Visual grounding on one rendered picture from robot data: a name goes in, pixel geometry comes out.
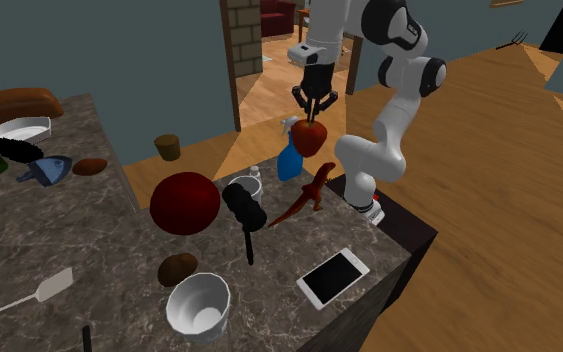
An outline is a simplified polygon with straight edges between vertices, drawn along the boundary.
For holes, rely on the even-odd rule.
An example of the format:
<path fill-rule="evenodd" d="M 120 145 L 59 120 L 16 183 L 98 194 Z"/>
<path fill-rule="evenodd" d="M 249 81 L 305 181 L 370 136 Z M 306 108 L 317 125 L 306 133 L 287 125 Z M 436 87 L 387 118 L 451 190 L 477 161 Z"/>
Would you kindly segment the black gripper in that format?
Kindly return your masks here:
<path fill-rule="evenodd" d="M 307 65 L 304 68 L 302 91 L 307 98 L 301 95 L 300 85 L 294 86 L 291 89 L 291 93 L 297 104 L 305 112 L 308 123 L 312 123 L 313 117 L 316 117 L 320 112 L 328 109 L 338 99 L 338 93 L 332 91 L 334 68 L 334 63 Z"/>

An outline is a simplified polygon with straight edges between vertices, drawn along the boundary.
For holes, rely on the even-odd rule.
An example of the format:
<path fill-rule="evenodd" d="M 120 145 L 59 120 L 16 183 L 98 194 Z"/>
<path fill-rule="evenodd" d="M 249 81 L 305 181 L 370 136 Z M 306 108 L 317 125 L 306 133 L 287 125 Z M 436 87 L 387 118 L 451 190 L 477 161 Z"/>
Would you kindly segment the red apple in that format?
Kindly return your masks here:
<path fill-rule="evenodd" d="M 291 128 L 291 137 L 297 152 L 302 157 L 314 156 L 327 139 L 326 127 L 318 122 L 306 119 L 296 122 Z"/>

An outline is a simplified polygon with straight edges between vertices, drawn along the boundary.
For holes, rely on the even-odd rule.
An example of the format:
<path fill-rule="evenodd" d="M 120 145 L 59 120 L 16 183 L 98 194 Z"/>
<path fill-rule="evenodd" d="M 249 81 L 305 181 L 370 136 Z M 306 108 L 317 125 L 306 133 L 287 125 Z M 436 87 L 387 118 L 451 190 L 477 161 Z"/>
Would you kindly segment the blue spray bottle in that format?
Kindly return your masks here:
<path fill-rule="evenodd" d="M 303 157 L 297 152 L 291 135 L 292 126 L 299 121 L 297 116 L 283 119 L 283 134 L 287 135 L 288 144 L 280 152 L 277 158 L 277 174 L 280 181 L 288 181 L 301 174 L 303 169 Z"/>

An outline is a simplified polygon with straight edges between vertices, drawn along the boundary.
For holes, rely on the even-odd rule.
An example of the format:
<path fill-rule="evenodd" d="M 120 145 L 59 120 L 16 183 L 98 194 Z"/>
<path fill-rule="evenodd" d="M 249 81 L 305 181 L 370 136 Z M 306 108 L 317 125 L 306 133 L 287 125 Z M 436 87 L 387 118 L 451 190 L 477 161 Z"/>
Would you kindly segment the red sofa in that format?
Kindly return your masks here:
<path fill-rule="evenodd" d="M 291 34 L 296 4 L 285 0 L 260 0 L 261 36 Z"/>

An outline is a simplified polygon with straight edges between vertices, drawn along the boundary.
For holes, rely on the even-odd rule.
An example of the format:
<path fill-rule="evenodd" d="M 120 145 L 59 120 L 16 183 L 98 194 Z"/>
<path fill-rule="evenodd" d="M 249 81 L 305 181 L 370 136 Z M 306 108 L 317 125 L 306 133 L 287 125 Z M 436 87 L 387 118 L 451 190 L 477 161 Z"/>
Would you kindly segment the red dinosaur toy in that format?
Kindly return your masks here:
<path fill-rule="evenodd" d="M 301 187 L 302 194 L 299 198 L 277 219 L 269 224 L 272 227 L 289 217 L 297 214 L 310 200 L 314 201 L 313 211 L 320 211 L 323 207 L 320 205 L 322 200 L 321 190 L 323 186 L 330 181 L 329 173 L 336 167 L 335 162 L 324 163 L 315 174 L 311 183 L 305 184 Z"/>

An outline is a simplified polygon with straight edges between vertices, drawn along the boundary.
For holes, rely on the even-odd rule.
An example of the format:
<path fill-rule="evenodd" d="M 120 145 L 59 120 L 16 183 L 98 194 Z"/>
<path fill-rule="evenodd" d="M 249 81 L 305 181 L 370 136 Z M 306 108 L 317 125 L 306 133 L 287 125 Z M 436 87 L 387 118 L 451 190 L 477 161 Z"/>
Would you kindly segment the brown bin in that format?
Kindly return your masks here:
<path fill-rule="evenodd" d="M 165 161 L 175 161 L 181 156 L 179 137 L 174 134 L 164 134 L 156 137 L 154 145 Z"/>

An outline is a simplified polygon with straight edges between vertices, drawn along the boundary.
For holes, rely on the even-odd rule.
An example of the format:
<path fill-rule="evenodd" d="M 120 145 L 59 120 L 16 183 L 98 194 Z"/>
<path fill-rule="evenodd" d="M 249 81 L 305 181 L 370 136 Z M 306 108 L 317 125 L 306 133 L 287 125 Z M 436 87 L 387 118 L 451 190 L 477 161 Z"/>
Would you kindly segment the large dark red ball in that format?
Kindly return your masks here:
<path fill-rule="evenodd" d="M 219 209 L 218 188 L 196 172 L 180 172 L 162 180 L 153 191 L 149 207 L 159 228 L 181 236 L 205 230 Z"/>

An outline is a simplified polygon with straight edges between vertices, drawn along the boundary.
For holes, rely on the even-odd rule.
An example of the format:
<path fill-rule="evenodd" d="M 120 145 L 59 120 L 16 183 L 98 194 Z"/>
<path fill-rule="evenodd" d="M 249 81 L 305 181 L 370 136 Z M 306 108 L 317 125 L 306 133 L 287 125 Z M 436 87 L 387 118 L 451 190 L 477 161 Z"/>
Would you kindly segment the white smartphone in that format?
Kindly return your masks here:
<path fill-rule="evenodd" d="M 370 269 L 348 248 L 343 248 L 300 277 L 296 284 L 316 310 L 322 310 Z"/>

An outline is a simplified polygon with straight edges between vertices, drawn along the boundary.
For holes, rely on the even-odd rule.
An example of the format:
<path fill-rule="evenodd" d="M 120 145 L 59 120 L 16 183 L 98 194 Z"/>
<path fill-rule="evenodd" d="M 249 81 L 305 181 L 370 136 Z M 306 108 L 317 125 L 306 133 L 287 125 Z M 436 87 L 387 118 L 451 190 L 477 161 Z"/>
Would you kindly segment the black pitchfork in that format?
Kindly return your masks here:
<path fill-rule="evenodd" d="M 501 44 L 496 47 L 496 50 L 500 50 L 512 45 L 520 45 L 528 36 L 528 33 L 525 30 L 520 30 L 509 42 L 505 44 Z"/>

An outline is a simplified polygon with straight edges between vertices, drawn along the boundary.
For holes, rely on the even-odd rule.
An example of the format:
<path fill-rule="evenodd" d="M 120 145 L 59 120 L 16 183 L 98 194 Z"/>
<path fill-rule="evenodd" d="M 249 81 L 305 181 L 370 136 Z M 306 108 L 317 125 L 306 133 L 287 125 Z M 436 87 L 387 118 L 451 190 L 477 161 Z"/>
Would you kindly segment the brown potato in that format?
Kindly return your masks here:
<path fill-rule="evenodd" d="M 72 168 L 72 172 L 79 176 L 93 176 L 102 172 L 108 162 L 101 158 L 86 158 L 78 161 Z"/>
<path fill-rule="evenodd" d="M 171 255 L 158 268 L 158 282 L 164 287 L 174 287 L 192 275 L 197 266 L 197 258 L 190 253 Z"/>

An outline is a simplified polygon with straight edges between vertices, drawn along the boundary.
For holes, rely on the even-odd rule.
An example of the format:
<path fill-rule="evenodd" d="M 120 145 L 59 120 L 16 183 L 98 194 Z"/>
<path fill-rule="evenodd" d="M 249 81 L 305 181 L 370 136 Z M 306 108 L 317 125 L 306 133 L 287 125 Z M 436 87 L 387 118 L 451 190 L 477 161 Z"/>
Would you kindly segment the white faceted bowl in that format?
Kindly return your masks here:
<path fill-rule="evenodd" d="M 210 344 L 227 328 L 231 293 L 225 280 L 214 273 L 191 275 L 172 291 L 166 304 L 171 328 L 197 344 Z"/>

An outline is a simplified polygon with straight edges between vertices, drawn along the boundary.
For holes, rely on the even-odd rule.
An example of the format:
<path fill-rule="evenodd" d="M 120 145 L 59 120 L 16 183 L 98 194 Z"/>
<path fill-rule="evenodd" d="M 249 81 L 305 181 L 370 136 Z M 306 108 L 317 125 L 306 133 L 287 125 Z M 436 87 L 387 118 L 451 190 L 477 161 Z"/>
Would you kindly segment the blue fish figure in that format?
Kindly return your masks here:
<path fill-rule="evenodd" d="M 71 170 L 72 159 L 66 156 L 50 156 L 27 164 L 29 170 L 18 176 L 18 182 L 36 179 L 43 187 L 50 187 L 61 181 Z"/>

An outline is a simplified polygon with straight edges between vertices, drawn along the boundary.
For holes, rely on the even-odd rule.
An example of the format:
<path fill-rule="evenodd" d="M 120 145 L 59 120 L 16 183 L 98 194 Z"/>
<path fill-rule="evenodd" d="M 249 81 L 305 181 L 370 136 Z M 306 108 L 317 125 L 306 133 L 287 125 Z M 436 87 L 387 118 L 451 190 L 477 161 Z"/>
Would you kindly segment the white shallow dish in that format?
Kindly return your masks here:
<path fill-rule="evenodd" d="M 16 118 L 0 124 L 0 138 L 21 140 L 36 145 L 50 137 L 49 117 Z"/>

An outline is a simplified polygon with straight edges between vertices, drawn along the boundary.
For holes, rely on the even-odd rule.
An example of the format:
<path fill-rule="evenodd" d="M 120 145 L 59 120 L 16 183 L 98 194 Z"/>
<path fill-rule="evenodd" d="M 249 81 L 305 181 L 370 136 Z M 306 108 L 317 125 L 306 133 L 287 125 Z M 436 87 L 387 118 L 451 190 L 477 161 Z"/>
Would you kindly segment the brown bread loaf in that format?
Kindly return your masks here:
<path fill-rule="evenodd" d="M 0 90 L 0 124 L 16 118 L 56 118 L 63 114 L 61 104 L 46 88 Z"/>

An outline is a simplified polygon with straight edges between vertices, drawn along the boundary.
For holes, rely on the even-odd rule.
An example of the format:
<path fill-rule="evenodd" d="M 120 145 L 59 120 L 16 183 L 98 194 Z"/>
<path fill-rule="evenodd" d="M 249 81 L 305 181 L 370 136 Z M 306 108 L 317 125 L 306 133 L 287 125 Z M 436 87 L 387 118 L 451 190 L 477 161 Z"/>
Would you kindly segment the black bristle brush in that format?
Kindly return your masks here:
<path fill-rule="evenodd" d="M 0 138 L 0 155 L 22 164 L 28 164 L 44 157 L 43 151 L 23 140 Z"/>

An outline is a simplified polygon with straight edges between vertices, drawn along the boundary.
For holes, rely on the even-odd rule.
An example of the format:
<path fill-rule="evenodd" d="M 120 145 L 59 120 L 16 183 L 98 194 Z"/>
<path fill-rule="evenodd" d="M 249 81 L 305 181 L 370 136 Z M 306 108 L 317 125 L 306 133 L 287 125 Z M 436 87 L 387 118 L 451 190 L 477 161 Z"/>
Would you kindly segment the white spatula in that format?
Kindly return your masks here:
<path fill-rule="evenodd" d="M 44 302 L 54 295 L 62 292 L 66 288 L 70 287 L 73 284 L 73 281 L 73 268 L 67 267 L 60 272 L 52 275 L 51 277 L 43 280 L 38 285 L 33 294 L 0 307 L 0 312 L 32 299 L 35 299 L 38 302 Z"/>

